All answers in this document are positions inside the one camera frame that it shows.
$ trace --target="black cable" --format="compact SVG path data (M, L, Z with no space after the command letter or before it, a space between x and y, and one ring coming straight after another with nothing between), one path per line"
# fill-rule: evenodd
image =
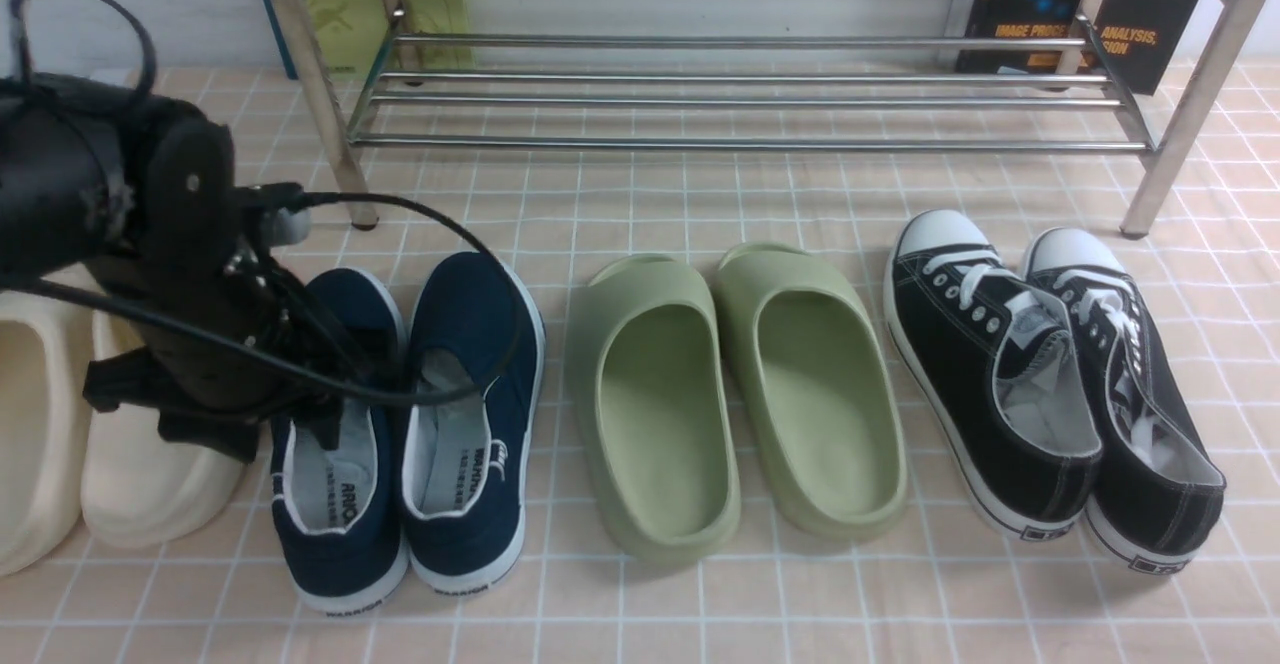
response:
M60 284L54 284L54 281L13 281L12 284L5 284L0 281L0 287L13 290L23 290L27 294L45 296L47 299L67 301L68 304L78 304L79 307L87 307L91 310L100 310L100 312L113 313L115 317L128 319L132 322L140 322L140 325L146 325L151 328L164 328L164 330L179 333L183 336L192 336L207 344L223 345L225 349L236 351L237 354L242 354L248 360L255 360L255 362L261 365L268 365L268 367L278 368L285 376L292 377L302 385L310 386L317 391L325 391L325 394L333 394L334 397L343 397L351 399L365 400L365 403L371 406L389 406L390 408L410 408L411 406L439 406L449 404L453 400L466 399L467 397L480 394L488 389L489 383L493 383L495 377L500 376L506 371L507 365L511 365L512 358L516 356L516 351L520 348L520 312L524 296L516 287L516 281L508 275L507 269L502 266L502 260L494 256L493 251L489 251L488 246L483 241L476 239L475 234L467 232L462 228L460 223L454 223L452 217L445 216L443 212L438 212L435 209L426 207L424 203L412 202L412 200L403 200L401 196L392 194L306 194L305 200L300 202L297 210L320 207L325 203L339 203L339 202L362 202L362 203L389 203L397 207L410 209L411 212L420 212L425 217L434 219L434 221L440 223L449 232L461 235L467 244L474 246L480 255L485 255L493 261L494 266L507 281L508 290L512 296L512 321L513 321L513 335L511 344L508 344L507 352L502 356L502 360L485 376L480 377L479 381L472 383L470 386L462 386L453 391L384 391L379 389L372 389L371 386L358 385L357 383L344 383L335 380L334 377L326 377L324 374L316 374L310 371L310 368L301 367L301 365L294 365L288 360L280 360L274 357L274 354L265 353L265 351L257 351L251 348L251 345L244 345L242 342L228 339L228 336L221 336L219 333L205 331L202 328L196 328L183 322L179 319L169 317L165 313L154 312L154 310L147 310L138 307L138 304L132 303L128 299L113 299L110 296L95 294L91 290L76 289L76 287L65 287Z
M29 0L9 0L9 20L13 27L13 32L10 32L10 35L14 41L14 55L18 58L18 82L22 84L23 90L27 90L27 93L32 93L32 91L36 91L36 87L32 86L35 68L31 61L31 40L27 38L26 4L28 1ZM134 35L138 36L138 45L142 47L142 70L138 73L138 82L134 84L133 93L129 95L128 100L125 100L119 109L115 109L115 111L88 113L97 114L97 116L119 116L119 114L128 113L131 109L137 107L138 104L145 102L147 96L151 95L151 90L154 90L156 82L156 73L159 70L156 63L156 46L151 40L151 33L147 32L145 26L142 26L138 17L133 17L132 12L124 9L124 6L116 3L116 0L99 1L115 9L115 13L124 17L124 22L129 23ZM68 107L67 104L61 105L64 109L69 109L69 111L76 111L76 109Z

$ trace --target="green slipper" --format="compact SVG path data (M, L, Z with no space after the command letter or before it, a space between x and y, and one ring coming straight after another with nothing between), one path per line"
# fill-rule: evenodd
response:
M906 452L854 287L791 246L741 244L721 260L716 303L778 510L828 539L887 531L906 500Z
M636 255L575 292L566 381L623 551L687 564L733 535L741 495L716 308L694 267Z

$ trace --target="tiled floor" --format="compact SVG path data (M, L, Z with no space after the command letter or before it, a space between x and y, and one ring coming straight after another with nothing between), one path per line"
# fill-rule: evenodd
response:
M1172 70L1166 95L1185 81ZM174 70L166 93L229 122L238 177L332 187L298 90L274 72ZM347 91L351 102L353 93ZM420 154L366 157L376 191L466 221L531 285L549 330L534 431L525 557L497 590L435 597L410 576L374 617L326 622L298 605L271 528L261 455L202 532L118 551L83 528L45 562L0 580L0 660L187 663L541 661L1275 661L1280 650L1280 61L1231 77L1220 109L1146 241L1115 235L1138 162L1093 157L631 157ZM612 113L397 113L389 128L484 127L591 136L1119 136L1079 114L686 116ZM1174 368L1229 502L1197 563L1170 580L1128 573L1079 534L1043 545L998 537L970 509L920 391L886 349L911 452L911 503L881 540L833 546L774 512L744 409L732 416L744 514L700 567L625 560L596 518L561 381L570 289L631 251L700 267L740 241L831 258L881 310L887 248L909 214L964 209L1009 262L1047 226L1115 246L1158 315ZM456 249L442 228L387 212L370 234L339 209L285 262L303 278L352 264L401 303Z

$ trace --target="sneaker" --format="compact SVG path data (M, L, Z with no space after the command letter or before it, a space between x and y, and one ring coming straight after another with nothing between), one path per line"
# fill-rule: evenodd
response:
M404 324L375 276L339 267L307 284L353 331L393 336L404 349ZM343 404L338 449L285 418L271 422L271 519L302 604L330 617L381 604L408 569L396 517L392 426L387 409Z
M1201 444L1138 285L1106 244L1074 228L1039 235L1024 271L1070 308L1107 444L1084 508L1092 534L1130 569L1178 572L1217 522L1226 478Z
M911 219L892 249L884 316L979 514L1027 541L1070 531L1102 441L1066 306L1009 271L969 219L936 210Z
M420 406L410 416L401 467L402 523L413 571L438 594L480 594L525 545L529 436L543 385L543 319L515 273L520 299L484 255L445 258L413 312L408 372L421 389L479 381L507 352L517 307L516 357L483 395Z

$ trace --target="black canvas sneaker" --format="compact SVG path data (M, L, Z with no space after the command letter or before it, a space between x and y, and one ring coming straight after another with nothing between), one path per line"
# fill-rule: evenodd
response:
M1066 306L1009 271L963 214L936 210L899 237L884 273L884 316L979 514L1027 541L1070 531L1102 441Z
M1027 280L1070 310L1080 377L1106 455L1085 505L1102 548L1148 574L1185 567L1222 512L1208 459L1133 278L1089 232L1037 237Z

